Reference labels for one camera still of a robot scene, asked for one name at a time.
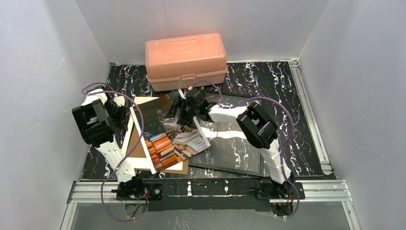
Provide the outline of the cat photo print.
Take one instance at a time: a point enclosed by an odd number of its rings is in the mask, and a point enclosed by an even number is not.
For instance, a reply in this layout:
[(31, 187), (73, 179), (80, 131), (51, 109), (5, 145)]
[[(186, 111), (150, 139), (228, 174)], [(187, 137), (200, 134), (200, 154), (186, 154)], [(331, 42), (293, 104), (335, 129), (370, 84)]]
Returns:
[(136, 97), (135, 121), (144, 125), (142, 145), (154, 171), (162, 172), (210, 147), (186, 99), (178, 92)]

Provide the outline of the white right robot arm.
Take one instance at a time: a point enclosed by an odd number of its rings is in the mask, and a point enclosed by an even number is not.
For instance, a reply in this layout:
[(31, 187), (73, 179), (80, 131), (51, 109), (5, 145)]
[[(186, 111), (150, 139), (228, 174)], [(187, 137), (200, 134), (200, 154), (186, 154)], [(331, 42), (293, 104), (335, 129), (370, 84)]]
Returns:
[(236, 105), (225, 105), (207, 101), (205, 95), (190, 89), (186, 95), (174, 98), (171, 108), (164, 113), (164, 119), (177, 119), (177, 124), (187, 125), (193, 118), (205, 122), (222, 122), (239, 126), (249, 144), (257, 148), (270, 171), (271, 179), (278, 184), (292, 184), (294, 178), (291, 169), (284, 160), (282, 145), (278, 141), (278, 126), (271, 115), (258, 103), (270, 101), (279, 106), (292, 119), (288, 110), (278, 101), (256, 96), (247, 98)]

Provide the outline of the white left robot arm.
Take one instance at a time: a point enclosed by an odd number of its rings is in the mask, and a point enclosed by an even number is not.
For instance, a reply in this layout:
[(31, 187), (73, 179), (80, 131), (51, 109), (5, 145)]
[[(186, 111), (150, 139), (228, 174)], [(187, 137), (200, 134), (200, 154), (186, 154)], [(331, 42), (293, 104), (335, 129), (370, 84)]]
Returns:
[(72, 114), (85, 143), (105, 157), (118, 182), (125, 184), (135, 178), (134, 168), (120, 163), (125, 154), (116, 140), (120, 130), (127, 130), (125, 98), (106, 91), (107, 87), (97, 86), (86, 92), (85, 101)]

